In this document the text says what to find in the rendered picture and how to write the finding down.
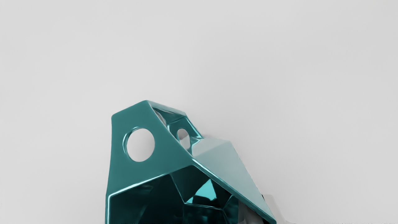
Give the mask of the teal faceted mug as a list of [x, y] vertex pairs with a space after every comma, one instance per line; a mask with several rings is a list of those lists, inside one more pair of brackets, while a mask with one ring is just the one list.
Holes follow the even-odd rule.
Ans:
[[105, 224], [277, 224], [232, 143], [144, 100], [111, 117]]

